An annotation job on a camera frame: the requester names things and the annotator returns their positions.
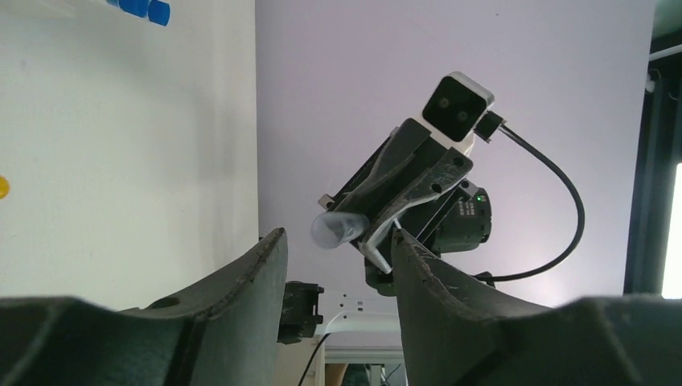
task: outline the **yellow object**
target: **yellow object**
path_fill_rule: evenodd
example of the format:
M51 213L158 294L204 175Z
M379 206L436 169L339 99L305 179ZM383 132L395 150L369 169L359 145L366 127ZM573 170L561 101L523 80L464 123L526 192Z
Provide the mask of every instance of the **yellow object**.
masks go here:
M4 199L10 193L10 182L0 175L0 199Z

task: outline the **black frame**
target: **black frame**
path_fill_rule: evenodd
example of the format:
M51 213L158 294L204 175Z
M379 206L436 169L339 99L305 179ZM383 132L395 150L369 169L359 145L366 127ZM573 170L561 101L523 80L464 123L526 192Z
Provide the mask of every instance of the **black frame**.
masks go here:
M682 32L651 44L682 44ZM676 167L682 162L682 53L649 63L655 91L644 97L623 293L660 294Z

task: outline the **light purple wall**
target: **light purple wall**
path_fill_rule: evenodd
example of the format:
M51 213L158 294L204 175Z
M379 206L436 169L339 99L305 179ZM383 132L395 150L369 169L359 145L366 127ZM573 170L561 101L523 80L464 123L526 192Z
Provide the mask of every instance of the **light purple wall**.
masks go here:
M573 179L587 225L549 273L501 284L556 306L620 294L655 2L639 0L257 1L260 227L289 233L289 279L360 296L361 256L310 241L335 193L442 76L462 71L495 111ZM469 273L532 269L569 243L575 209L558 179L501 134L470 179L488 189L490 241L447 260Z

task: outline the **window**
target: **window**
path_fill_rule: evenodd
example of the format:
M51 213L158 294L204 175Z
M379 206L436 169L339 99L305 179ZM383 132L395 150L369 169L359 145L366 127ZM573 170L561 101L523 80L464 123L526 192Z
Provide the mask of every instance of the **window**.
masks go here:
M661 294L666 299L682 298L682 163L677 165Z

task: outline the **blue cap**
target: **blue cap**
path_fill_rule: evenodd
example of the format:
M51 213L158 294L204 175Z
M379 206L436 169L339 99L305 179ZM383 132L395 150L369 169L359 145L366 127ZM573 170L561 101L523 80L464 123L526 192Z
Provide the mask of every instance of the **blue cap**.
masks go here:
M139 18L147 16L149 0L118 0L118 7L123 11L134 14Z
M159 0L151 0L149 4L149 20L159 26L167 26L171 19L171 6Z

